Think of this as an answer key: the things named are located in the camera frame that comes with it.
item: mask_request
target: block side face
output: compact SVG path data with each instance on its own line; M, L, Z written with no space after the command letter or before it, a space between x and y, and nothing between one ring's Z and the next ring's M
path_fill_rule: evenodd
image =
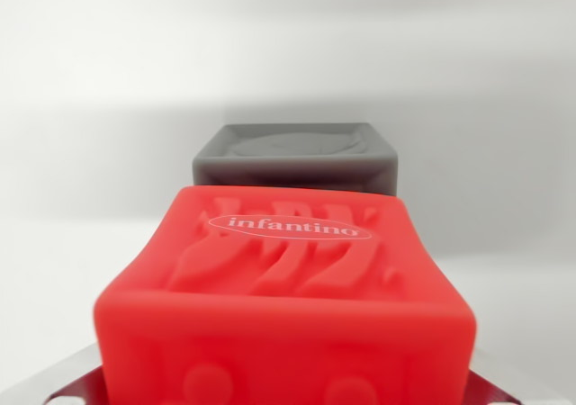
M452 325L446 325L445 330L452 334L442 342L433 346L413 346L410 342L399 345L385 335L375 336L376 340L367 342L321 339L321 335L238 336L233 328L234 319L229 320L227 328L226 323L221 323L220 331L206 335L197 330L197 324L205 323L201 316L204 311L202 305L188 306L187 317L191 321L187 326L177 322L178 318L182 319L182 314L166 315L166 309L170 307L167 305L162 313L177 327L153 338L142 336L146 330L140 325L142 318L138 320L138 316L143 316L144 306L138 308L138 305L126 304L109 308L115 311L116 328L120 330L118 335L104 337L106 341L102 345L108 350L103 353L104 368L105 371L112 368L116 377L110 386L111 397L123 400L118 403L160 403L158 397L185 401L187 395L200 394L189 393L190 373L203 379L206 367L216 368L208 371L210 374L216 372L217 379L213 381L216 385L231 390L226 403L238 405L309 403L311 398L314 400L310 403L317 403L315 400L323 397L327 385L357 376L378 392L379 403L419 405L426 398L429 403L456 405L459 402L455 398L460 397L464 390L470 351L462 350L462 341L455 342L459 335L454 327L462 323L450 319L445 323ZM162 320L155 318L154 313L148 313L148 322L158 324ZM214 316L226 318L221 314ZM437 321L404 321L403 336L413 335L416 329L439 329L434 327ZM347 329L348 326L350 322L342 319L340 328ZM126 390L137 393L132 396Z

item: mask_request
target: block top face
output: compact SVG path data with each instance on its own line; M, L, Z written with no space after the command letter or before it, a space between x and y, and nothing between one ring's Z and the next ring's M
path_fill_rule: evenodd
M198 158L395 157L366 123L238 124L222 128Z
M395 197L193 186L114 290L465 308Z

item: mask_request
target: square recess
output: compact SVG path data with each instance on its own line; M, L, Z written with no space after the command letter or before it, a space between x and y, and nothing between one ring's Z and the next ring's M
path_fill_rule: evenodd
M193 161L196 185L396 195L398 156L367 123L224 126Z

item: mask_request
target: silicone toy block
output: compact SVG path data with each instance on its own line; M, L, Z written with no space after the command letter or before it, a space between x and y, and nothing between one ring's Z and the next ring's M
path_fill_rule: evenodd
M196 185L396 194L398 157L366 123L224 126L193 161Z
M473 314L398 198L185 188L103 292L112 405L460 405Z

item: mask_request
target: recessed circle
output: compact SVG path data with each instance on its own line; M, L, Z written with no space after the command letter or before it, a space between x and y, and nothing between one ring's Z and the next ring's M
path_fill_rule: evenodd
M216 364L199 364L184 378L184 397L194 405L230 403L234 385L228 371Z
M367 380L351 376L330 383L324 405L378 405L378 396Z

